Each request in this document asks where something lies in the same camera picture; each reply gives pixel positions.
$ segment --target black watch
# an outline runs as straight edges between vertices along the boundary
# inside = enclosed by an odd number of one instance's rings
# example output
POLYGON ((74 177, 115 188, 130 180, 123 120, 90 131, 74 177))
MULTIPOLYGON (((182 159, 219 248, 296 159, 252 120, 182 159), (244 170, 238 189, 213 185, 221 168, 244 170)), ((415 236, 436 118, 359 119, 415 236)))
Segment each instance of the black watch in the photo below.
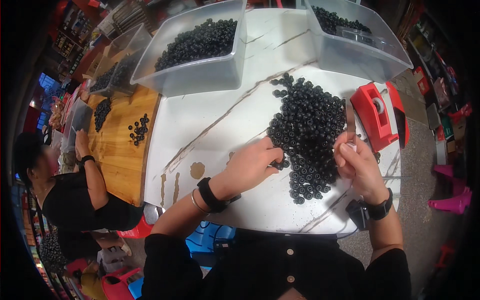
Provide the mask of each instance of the black watch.
POLYGON ((390 188, 388 188, 388 193, 389 193, 388 199, 383 201, 379 205, 371 205, 371 204, 365 203, 365 205, 367 206, 367 211, 368 211, 368 215, 370 216, 370 219, 378 221, 387 216, 388 212, 390 211, 390 208, 392 207, 392 202, 393 202, 393 194, 390 188))
POLYGON ((91 155, 85 155, 84 157, 82 157, 82 160, 81 160, 79 163, 77 163, 78 168, 79 168, 80 170, 85 167, 85 162, 86 162, 87 160, 93 160, 93 162, 95 162, 95 158, 93 158, 93 156, 91 156, 91 155))
POLYGON ((210 213, 214 213, 214 214, 221 213, 227 208, 228 204, 240 198, 240 195, 238 195, 228 201, 218 200, 213 195, 212 190, 210 189, 210 185, 208 185, 209 181, 210 181, 210 177, 205 177, 202 180, 200 180, 197 186, 198 186, 198 191, 202 196, 202 199, 204 200, 205 204, 207 204, 208 207, 210 208, 210 213))

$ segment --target silver bangle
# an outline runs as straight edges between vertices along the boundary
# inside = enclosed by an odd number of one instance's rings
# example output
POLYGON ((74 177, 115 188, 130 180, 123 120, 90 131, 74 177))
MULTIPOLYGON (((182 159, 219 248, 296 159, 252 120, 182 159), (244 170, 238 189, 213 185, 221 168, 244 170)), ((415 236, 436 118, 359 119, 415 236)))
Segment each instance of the silver bangle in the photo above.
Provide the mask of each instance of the silver bangle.
POLYGON ((204 211, 201 207, 198 206, 197 202, 195 201, 195 199, 193 198, 193 192, 195 191, 196 189, 193 189, 192 191, 192 202, 193 202, 193 205, 195 205, 196 208, 198 208, 199 211, 201 211, 202 213, 204 214, 209 214, 209 212, 206 212, 204 211))

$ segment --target sandal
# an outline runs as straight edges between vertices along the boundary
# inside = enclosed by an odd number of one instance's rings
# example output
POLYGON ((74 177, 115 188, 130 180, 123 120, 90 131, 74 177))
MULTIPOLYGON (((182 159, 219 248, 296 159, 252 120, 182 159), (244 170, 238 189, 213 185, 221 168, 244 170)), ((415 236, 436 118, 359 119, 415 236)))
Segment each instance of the sandal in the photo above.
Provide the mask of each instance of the sandal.
POLYGON ((131 256, 132 250, 130 249, 129 245, 127 245, 127 242, 123 238, 121 238, 121 240, 123 241, 123 246, 120 249, 127 253, 128 256, 131 256))

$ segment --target white marble table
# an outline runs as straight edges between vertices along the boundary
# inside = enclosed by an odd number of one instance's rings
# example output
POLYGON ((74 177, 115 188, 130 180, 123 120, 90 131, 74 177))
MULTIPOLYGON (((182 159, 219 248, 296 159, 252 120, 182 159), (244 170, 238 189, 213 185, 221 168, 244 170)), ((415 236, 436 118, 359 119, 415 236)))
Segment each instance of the white marble table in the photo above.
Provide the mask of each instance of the white marble table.
MULTIPOLYGON (((305 11, 289 9, 257 9, 247 11, 247 48, 243 81, 238 90, 199 93, 162 98, 151 136, 148 154, 144 199, 168 209, 196 187, 191 165, 202 163, 202 177, 221 172, 229 154, 246 143, 265 136, 273 115, 280 111, 280 98, 272 96, 278 87, 269 82, 289 72, 295 79, 305 77, 324 91, 339 97, 350 97, 369 81, 358 77, 318 69, 307 31, 305 11)), ((397 133, 393 107, 386 85, 376 84, 381 92, 392 125, 397 133)), ((357 120, 357 133, 365 137, 357 120)), ((398 141, 381 151, 383 175, 400 175, 398 141)), ((242 193, 221 214, 210 215, 209 221, 233 227, 285 233, 343 233, 356 229, 345 207, 352 198, 359 199, 353 189, 339 179, 321 200, 312 199, 303 205, 289 196, 289 172, 284 169, 258 187, 242 193)), ((398 208, 400 180, 388 180, 398 208)))

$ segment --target foot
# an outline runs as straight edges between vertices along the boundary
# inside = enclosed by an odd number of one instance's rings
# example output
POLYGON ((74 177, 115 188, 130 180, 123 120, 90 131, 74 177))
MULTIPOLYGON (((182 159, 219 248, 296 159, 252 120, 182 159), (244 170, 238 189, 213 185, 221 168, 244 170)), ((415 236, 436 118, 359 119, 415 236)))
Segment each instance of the foot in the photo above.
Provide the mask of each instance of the foot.
POLYGON ((132 250, 130 249, 129 245, 127 245, 127 242, 123 239, 123 238, 120 238, 121 240, 121 249, 127 253, 128 256, 131 256, 132 255, 132 250))

